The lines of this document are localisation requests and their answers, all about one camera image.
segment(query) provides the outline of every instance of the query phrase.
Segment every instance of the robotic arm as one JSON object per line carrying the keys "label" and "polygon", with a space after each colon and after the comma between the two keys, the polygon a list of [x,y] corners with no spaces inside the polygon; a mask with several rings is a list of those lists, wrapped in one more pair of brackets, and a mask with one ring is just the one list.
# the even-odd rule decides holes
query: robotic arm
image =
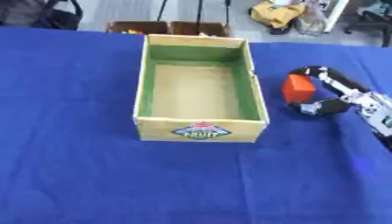
{"label": "robotic arm", "polygon": [[292,102],[290,106],[302,113],[323,116],[356,108],[356,113],[369,125],[374,135],[392,151],[392,99],[384,94],[369,91],[342,73],[325,66],[306,66],[291,74],[318,78],[325,88],[339,98],[314,103]]}

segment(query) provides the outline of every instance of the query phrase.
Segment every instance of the blue tablecloth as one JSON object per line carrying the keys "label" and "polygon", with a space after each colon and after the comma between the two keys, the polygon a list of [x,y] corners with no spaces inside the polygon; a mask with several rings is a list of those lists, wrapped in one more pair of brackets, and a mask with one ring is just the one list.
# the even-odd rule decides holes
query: blue tablecloth
{"label": "blue tablecloth", "polygon": [[370,128],[353,111],[297,114],[280,90],[324,65],[392,94],[392,50],[251,44],[271,117],[260,139],[153,143],[130,119],[142,43],[0,29],[1,224],[392,222],[392,154]]}

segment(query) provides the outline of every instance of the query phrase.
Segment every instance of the cardboard box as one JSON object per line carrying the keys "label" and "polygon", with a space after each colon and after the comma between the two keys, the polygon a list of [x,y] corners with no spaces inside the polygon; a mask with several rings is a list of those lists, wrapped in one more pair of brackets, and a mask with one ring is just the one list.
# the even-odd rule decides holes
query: cardboard box
{"label": "cardboard box", "polygon": [[142,140],[254,142],[270,123],[237,38],[145,37],[134,121]]}

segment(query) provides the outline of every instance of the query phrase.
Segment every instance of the yellow bag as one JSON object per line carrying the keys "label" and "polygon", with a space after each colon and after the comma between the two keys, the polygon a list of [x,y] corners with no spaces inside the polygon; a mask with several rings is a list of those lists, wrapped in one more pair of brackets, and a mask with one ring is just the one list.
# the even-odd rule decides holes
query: yellow bag
{"label": "yellow bag", "polygon": [[274,28],[285,27],[293,18],[305,12],[306,6],[302,4],[277,6],[270,2],[259,3],[253,7],[251,17]]}

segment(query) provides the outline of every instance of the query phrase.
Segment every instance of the tripod leg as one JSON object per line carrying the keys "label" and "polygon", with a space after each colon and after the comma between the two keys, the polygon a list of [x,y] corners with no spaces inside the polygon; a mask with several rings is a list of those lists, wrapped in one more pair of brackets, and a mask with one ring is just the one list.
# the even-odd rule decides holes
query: tripod leg
{"label": "tripod leg", "polygon": [[231,0],[226,0],[225,5],[226,5],[226,26],[228,26],[230,24],[229,8],[231,5]]}
{"label": "tripod leg", "polygon": [[196,21],[196,34],[200,34],[200,20],[201,20],[201,12],[203,11],[203,0],[199,0],[199,9],[198,9],[198,18]]}
{"label": "tripod leg", "polygon": [[167,0],[164,0],[161,5],[161,9],[159,11],[159,15],[157,16],[157,21],[161,21],[162,14],[164,14],[164,10],[167,4]]}

